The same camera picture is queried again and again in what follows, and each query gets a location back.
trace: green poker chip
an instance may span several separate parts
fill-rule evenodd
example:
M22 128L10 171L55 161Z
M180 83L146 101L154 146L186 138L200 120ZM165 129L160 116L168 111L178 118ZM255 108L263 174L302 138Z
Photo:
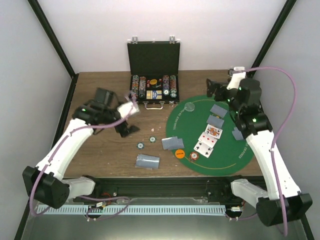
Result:
M144 143L143 142L138 142L138 144L136 145L136 147L138 149L143 149L145 147Z
M150 143L155 143L157 138L155 136L151 136L149 140L150 140Z

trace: case lid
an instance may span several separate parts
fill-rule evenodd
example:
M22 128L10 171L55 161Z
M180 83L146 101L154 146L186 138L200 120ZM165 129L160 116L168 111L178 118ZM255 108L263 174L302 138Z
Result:
M135 74L178 74L180 42L128 42L130 71Z

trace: black case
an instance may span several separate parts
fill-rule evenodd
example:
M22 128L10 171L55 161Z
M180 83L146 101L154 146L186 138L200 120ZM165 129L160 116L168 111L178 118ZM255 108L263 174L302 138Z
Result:
M180 42L132 41L127 43L127 47L131 71L130 90L132 89L133 75L146 77L147 80L162 79L164 75L176 76L176 97L166 96L162 93L162 99L141 99L138 97L137 102L139 104L178 103L180 101L178 76Z

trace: white wall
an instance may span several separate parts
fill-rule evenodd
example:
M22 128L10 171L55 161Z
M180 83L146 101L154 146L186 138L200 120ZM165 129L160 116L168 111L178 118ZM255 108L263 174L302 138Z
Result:
M262 66L284 68L297 84L297 104L292 119L277 142L284 162L313 206L307 218L315 239L320 239L320 1L297 1ZM264 70L256 78L262 87L262 104L277 130L293 99L285 75Z
M180 70L251 66L285 0L39 0L76 72L129 71L126 42L181 40Z
M0 0L0 239L14 239L22 178L49 151L70 77L26 0Z

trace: white ruler strip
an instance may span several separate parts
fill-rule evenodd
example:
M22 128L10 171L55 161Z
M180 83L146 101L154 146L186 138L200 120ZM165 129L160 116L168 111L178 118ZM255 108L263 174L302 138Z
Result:
M63 205L59 209L50 208L47 215L85 215L87 205ZM39 204L36 212L40 213L47 205ZM109 205L103 210L93 210L90 215L113 215L123 208L122 205ZM224 216L224 205L130 205L121 215L210 215Z

